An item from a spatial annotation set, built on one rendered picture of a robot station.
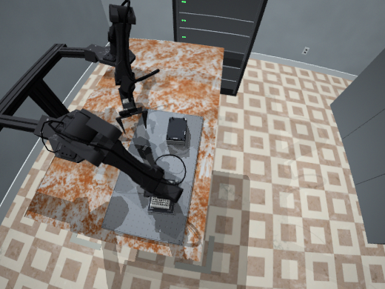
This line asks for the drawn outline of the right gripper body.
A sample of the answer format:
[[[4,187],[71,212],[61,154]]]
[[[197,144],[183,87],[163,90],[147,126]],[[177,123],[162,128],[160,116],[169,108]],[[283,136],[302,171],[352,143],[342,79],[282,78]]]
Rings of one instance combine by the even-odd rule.
[[[157,197],[158,199],[167,199],[167,198],[163,197],[160,193],[149,193],[146,190],[144,190],[144,192],[146,192],[145,193],[146,196],[153,196],[153,197]],[[169,200],[169,199],[167,199],[167,200]]]

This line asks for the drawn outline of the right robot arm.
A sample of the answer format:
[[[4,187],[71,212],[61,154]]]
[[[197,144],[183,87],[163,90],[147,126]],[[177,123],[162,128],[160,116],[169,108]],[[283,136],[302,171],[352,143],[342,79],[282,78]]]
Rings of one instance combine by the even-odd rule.
[[[71,118],[73,118],[73,120],[69,120]],[[177,203],[180,199],[184,189],[177,185],[173,185],[174,187],[172,185],[166,185],[148,177],[151,176],[159,181],[173,184],[163,178],[164,170],[161,167],[158,165],[151,167],[140,162],[130,154],[118,139],[122,132],[114,125],[84,108],[82,108],[80,112],[76,112],[75,115],[71,114],[68,116],[65,114],[60,122],[64,124],[58,123],[54,128],[76,140],[91,143],[98,133],[102,134],[103,136],[97,145],[109,149],[107,151],[97,147],[91,148],[88,144],[70,140],[55,132],[55,134],[59,136],[56,140],[62,143],[60,151],[58,152],[60,156],[75,159],[78,154],[96,167],[99,167],[101,163],[111,165],[126,173],[136,184],[140,185],[142,189],[149,193],[162,194],[164,192],[162,196],[174,203]]]

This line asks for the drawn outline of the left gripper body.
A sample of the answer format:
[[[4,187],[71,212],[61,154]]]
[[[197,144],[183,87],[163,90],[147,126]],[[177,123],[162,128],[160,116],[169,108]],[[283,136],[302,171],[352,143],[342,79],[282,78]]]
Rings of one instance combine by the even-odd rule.
[[[128,99],[126,99],[126,97],[122,98],[121,99],[121,103],[122,103],[122,106],[123,106],[123,111],[120,111],[118,112],[119,113],[119,116],[118,118],[127,118],[127,117],[131,117],[132,115],[135,115],[135,114],[139,114],[139,113],[142,113],[142,112],[147,112],[147,110],[145,111],[142,111],[142,107],[136,107],[135,106],[135,101],[134,101],[134,98],[131,97],[131,99],[133,100],[133,107],[129,108],[129,109],[124,109],[124,104],[125,103],[128,103]],[[135,106],[135,107],[134,107]],[[131,112],[131,113],[130,113]]]

